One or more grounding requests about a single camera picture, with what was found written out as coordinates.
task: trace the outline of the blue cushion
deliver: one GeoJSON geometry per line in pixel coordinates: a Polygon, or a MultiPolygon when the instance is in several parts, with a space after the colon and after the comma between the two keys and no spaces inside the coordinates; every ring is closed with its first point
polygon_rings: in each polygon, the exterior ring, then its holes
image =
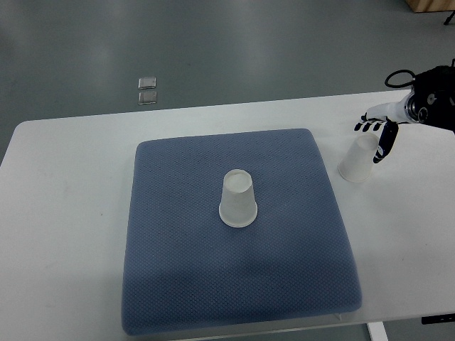
{"type": "Polygon", "coordinates": [[[357,269],[321,155],[306,129],[143,142],[124,262],[130,335],[359,309],[357,269]],[[244,228],[218,215],[223,176],[251,174],[244,228]]]}

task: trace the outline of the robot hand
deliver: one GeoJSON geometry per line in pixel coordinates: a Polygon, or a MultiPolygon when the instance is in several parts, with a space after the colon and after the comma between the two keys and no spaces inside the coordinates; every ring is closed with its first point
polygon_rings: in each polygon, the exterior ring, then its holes
{"type": "Polygon", "coordinates": [[[415,75],[409,70],[398,70],[390,74],[385,85],[401,88],[411,85],[411,92],[400,102],[380,104],[371,107],[360,118],[354,130],[373,131],[383,130],[379,140],[378,150],[373,159],[380,162],[392,150],[398,134],[398,124],[420,123],[441,129],[452,130],[455,133],[455,59],[451,66],[438,66],[429,71],[415,75]],[[409,73],[412,81],[401,85],[391,85],[390,78],[399,73],[409,73]]]}

